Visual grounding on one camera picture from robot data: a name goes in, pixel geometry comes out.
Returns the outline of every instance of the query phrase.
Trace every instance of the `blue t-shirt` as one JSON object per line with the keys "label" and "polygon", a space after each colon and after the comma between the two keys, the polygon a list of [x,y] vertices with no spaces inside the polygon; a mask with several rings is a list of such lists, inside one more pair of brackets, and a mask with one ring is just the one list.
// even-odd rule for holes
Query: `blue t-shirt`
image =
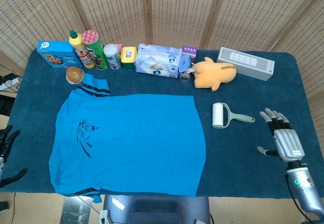
{"label": "blue t-shirt", "polygon": [[195,196],[205,160],[192,96],[110,96],[86,74],[57,114],[49,165],[57,193],[99,202],[101,189]]}

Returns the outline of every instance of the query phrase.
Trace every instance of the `floor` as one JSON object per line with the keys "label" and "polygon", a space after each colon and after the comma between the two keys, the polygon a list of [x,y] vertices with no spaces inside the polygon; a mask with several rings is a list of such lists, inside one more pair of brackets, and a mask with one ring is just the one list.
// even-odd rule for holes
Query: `floor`
{"label": "floor", "polygon": [[[0,115],[0,129],[7,125],[8,119]],[[8,211],[0,214],[1,224],[59,224],[64,197],[57,194],[17,193],[14,203],[14,193],[0,193],[0,201],[8,201],[10,205]],[[92,203],[92,206],[100,212],[103,203]],[[297,224],[304,221],[304,217],[290,199],[212,197],[210,198],[210,211],[215,223],[222,224]],[[91,209],[89,224],[97,223],[99,223],[99,215]]]}

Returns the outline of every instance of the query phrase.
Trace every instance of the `yellow cap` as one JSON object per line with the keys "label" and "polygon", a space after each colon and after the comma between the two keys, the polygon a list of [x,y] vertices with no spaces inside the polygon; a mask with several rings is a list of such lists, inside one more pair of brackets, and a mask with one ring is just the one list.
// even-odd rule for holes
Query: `yellow cap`
{"label": "yellow cap", "polygon": [[136,58],[136,47],[123,47],[121,50],[121,62],[122,63],[134,63]]}

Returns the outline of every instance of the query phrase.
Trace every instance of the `blue box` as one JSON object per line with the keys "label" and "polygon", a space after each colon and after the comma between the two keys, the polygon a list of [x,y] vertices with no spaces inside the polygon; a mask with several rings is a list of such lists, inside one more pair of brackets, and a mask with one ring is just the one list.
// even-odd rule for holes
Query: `blue box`
{"label": "blue box", "polygon": [[37,51],[52,67],[77,66],[82,68],[82,62],[69,42],[39,41]]}

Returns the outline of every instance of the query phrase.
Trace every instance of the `dark blue mat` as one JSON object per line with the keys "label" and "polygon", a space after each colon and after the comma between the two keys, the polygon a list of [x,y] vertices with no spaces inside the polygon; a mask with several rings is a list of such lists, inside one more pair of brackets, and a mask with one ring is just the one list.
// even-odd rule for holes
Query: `dark blue mat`
{"label": "dark blue mat", "polygon": [[[323,196],[323,158],[294,57],[287,53],[249,53],[276,62],[272,78],[264,82],[238,74],[234,81],[221,85],[216,92],[195,89],[193,81],[182,84],[178,79],[136,73],[131,69],[85,71],[99,79],[108,79],[112,96],[136,93],[194,96],[207,145],[198,196],[289,197],[284,178],[286,164],[278,158],[263,156],[256,149],[258,145],[274,148],[267,125],[259,116],[259,111],[265,107],[280,111],[291,120],[306,152],[304,160]],[[203,60],[204,56],[216,60],[217,55],[218,51],[200,50],[197,61]],[[16,174],[25,167],[28,172],[20,181],[1,191],[54,191],[48,160],[56,115],[75,87],[65,80],[65,69],[51,68],[37,52],[32,53],[9,121],[14,129],[21,130],[21,134],[13,146],[3,177]],[[233,112],[250,115],[256,122],[232,121],[227,129],[213,129],[212,104],[215,102],[226,102]]]}

